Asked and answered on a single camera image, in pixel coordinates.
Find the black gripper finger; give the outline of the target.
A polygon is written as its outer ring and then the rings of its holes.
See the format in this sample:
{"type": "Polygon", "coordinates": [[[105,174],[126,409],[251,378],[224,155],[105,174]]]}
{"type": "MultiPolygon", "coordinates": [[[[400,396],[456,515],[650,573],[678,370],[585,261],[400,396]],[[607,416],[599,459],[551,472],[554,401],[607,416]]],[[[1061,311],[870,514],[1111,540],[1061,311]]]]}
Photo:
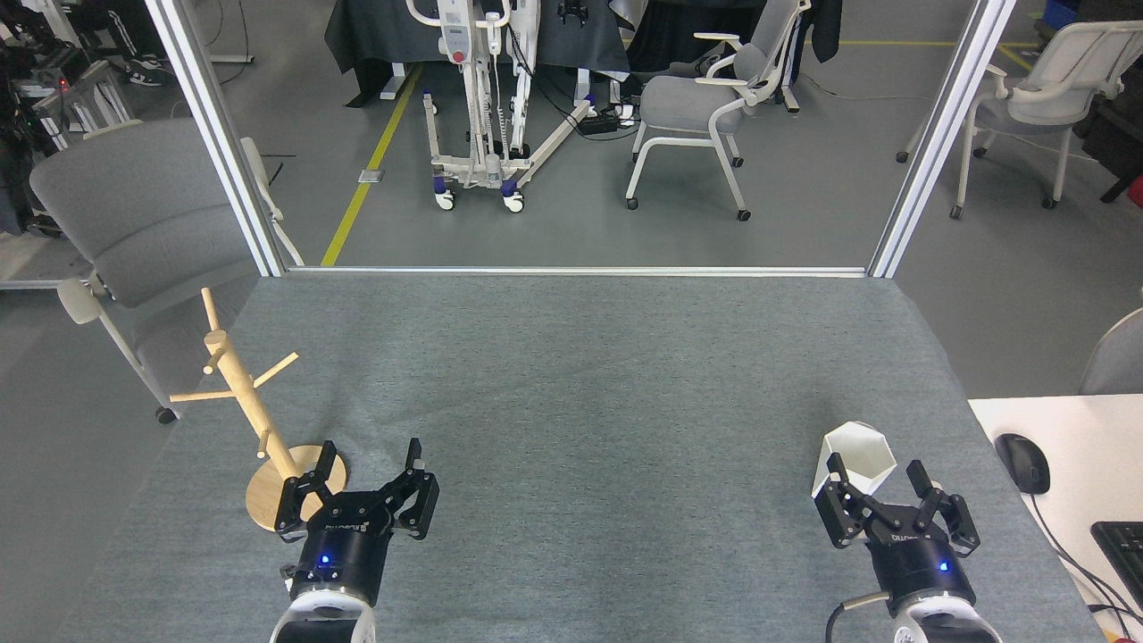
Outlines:
{"type": "Polygon", "coordinates": [[[849,547],[870,522],[881,522],[894,530],[894,516],[887,507],[852,483],[841,453],[829,455],[826,471],[826,481],[813,497],[813,504],[837,549],[849,547]]]}
{"type": "Polygon", "coordinates": [[[964,496],[948,493],[930,479],[920,460],[908,464],[906,475],[920,500],[916,517],[911,522],[912,529],[919,535],[925,535],[930,529],[934,516],[940,515],[948,527],[948,537],[954,545],[956,556],[969,556],[980,546],[980,533],[964,496]]]}
{"type": "Polygon", "coordinates": [[[377,538],[387,540],[395,528],[409,530],[411,538],[423,540],[431,525],[439,484],[421,460],[419,439],[413,437],[405,453],[405,471],[377,489],[382,497],[376,508],[383,509],[383,529],[377,538]]]}
{"type": "Polygon", "coordinates": [[[328,480],[330,480],[336,455],[338,455],[338,448],[335,447],[335,443],[331,440],[325,440],[313,468],[302,473],[301,476],[283,481],[275,515],[275,533],[282,538],[283,542],[295,542],[305,537],[305,521],[301,517],[301,512],[309,495],[317,495],[320,501],[319,507],[331,503],[331,497],[336,492],[330,491],[328,480]]]}

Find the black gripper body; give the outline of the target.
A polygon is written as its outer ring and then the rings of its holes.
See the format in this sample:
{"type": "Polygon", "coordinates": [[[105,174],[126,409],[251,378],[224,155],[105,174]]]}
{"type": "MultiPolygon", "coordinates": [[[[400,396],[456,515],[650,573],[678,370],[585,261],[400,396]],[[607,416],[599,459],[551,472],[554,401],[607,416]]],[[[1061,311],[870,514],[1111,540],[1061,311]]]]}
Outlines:
{"type": "Polygon", "coordinates": [[[954,546],[972,552],[976,548],[976,530],[964,530],[959,524],[951,539],[930,523],[922,536],[906,528],[890,530],[877,522],[866,528],[868,549],[879,587],[889,594],[887,611],[897,617],[920,598],[954,596],[969,604],[976,603],[972,582],[958,563],[968,553],[956,553],[954,546]]]}
{"type": "Polygon", "coordinates": [[[330,589],[375,606],[393,533],[387,495],[339,492],[307,522],[307,538],[290,574],[290,597],[330,589]]]}

